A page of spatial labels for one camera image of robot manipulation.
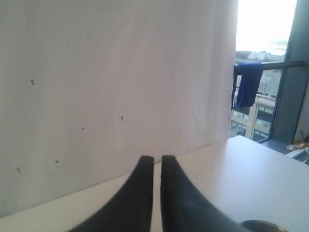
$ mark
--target building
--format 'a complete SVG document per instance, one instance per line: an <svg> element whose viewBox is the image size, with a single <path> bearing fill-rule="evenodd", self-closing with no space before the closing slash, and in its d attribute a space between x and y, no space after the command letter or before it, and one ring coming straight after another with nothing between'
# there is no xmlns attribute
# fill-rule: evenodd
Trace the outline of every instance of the building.
<svg viewBox="0 0 309 232"><path fill-rule="evenodd" d="M282 61L284 56L270 53L238 51L236 63L258 63ZM241 76L237 79L235 100L238 94ZM258 93L252 107L234 108L231 116L230 137L242 135L254 141L269 137L274 108L281 79L280 70L265 70L261 77Z"/></svg>

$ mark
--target building window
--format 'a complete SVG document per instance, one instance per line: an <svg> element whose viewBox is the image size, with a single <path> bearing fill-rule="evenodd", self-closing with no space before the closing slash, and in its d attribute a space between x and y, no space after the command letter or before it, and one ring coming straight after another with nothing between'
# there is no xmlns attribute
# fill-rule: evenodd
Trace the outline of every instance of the building window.
<svg viewBox="0 0 309 232"><path fill-rule="evenodd" d="M231 122L231 129L230 129L230 137L234 137L237 135L246 135L246 125L243 125L241 123L237 123L235 121Z"/></svg>
<svg viewBox="0 0 309 232"><path fill-rule="evenodd" d="M270 128L274 117L274 108L269 106L258 105L256 124Z"/></svg>
<svg viewBox="0 0 309 232"><path fill-rule="evenodd" d="M268 138L268 134L266 133L263 133L259 130L254 130L254 133L253 133L253 140L256 141L256 142L259 142L263 139L267 139Z"/></svg>

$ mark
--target black round object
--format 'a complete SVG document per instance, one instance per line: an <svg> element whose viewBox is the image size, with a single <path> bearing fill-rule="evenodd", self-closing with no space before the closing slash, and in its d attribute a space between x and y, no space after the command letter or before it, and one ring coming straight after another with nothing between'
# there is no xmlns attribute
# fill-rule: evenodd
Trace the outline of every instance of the black round object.
<svg viewBox="0 0 309 232"><path fill-rule="evenodd" d="M263 220L247 220L240 225L252 232L287 232L284 228Z"/></svg>

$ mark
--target black curved object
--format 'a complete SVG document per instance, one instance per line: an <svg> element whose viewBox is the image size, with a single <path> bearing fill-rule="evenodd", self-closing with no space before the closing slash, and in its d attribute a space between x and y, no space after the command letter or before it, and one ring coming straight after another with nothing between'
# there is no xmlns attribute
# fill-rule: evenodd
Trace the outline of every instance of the black curved object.
<svg viewBox="0 0 309 232"><path fill-rule="evenodd" d="M249 232L198 191L174 156L162 157L160 191L164 232Z"/></svg>
<svg viewBox="0 0 309 232"><path fill-rule="evenodd" d="M154 158L142 156L118 192L70 232L149 232L153 208Z"/></svg>

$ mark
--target window frame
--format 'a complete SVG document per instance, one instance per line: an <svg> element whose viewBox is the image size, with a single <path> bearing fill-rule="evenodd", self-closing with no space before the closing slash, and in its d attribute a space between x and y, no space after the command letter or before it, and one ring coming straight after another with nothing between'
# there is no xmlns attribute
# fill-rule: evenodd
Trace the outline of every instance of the window frame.
<svg viewBox="0 0 309 232"><path fill-rule="evenodd" d="M309 1L298 0L285 61L309 60L309 46L304 46L308 44L309 38L308 12ZM307 92L308 77L306 67L283 70L268 140L273 139L286 145L294 142Z"/></svg>

